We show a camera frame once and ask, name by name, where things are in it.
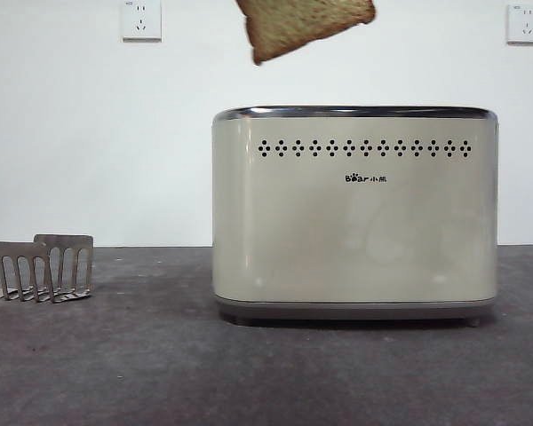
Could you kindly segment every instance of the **gray countertop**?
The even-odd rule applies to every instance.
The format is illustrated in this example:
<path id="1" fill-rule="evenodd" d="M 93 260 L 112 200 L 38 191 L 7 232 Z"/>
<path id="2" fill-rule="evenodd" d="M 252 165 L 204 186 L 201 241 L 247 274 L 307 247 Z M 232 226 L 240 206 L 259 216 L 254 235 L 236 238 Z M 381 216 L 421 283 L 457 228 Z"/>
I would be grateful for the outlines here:
<path id="1" fill-rule="evenodd" d="M 0 300 L 0 425 L 533 425 L 533 246 L 458 320 L 219 318 L 210 248 L 96 248 L 93 297 Z"/>

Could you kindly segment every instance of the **wall outlet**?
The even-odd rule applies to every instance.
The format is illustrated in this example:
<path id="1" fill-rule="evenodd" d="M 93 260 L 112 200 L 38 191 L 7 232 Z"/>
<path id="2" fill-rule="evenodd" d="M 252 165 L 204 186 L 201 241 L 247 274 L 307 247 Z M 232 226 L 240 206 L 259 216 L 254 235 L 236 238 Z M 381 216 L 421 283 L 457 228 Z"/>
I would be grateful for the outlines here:
<path id="1" fill-rule="evenodd" d="M 121 9 L 123 40 L 162 40 L 160 0 L 126 0 Z"/>
<path id="2" fill-rule="evenodd" d="M 533 4 L 507 6 L 507 42 L 533 43 Z"/>

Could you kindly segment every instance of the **cream toaster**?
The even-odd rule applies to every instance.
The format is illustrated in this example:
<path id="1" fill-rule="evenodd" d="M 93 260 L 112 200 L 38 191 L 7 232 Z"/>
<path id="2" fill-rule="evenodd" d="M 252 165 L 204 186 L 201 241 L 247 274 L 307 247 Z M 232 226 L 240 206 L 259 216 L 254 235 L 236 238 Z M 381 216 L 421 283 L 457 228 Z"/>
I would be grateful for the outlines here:
<path id="1" fill-rule="evenodd" d="M 255 106 L 213 122 L 213 288 L 239 319 L 470 318 L 497 294 L 497 117 Z"/>

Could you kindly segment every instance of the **bread slice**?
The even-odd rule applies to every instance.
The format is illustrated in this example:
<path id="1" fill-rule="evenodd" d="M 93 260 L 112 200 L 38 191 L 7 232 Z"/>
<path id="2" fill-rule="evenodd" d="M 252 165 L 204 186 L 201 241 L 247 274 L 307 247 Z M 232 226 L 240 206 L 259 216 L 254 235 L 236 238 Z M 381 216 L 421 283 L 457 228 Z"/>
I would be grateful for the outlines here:
<path id="1" fill-rule="evenodd" d="M 260 65 L 313 40 L 375 18 L 371 0 L 237 0 Z"/>

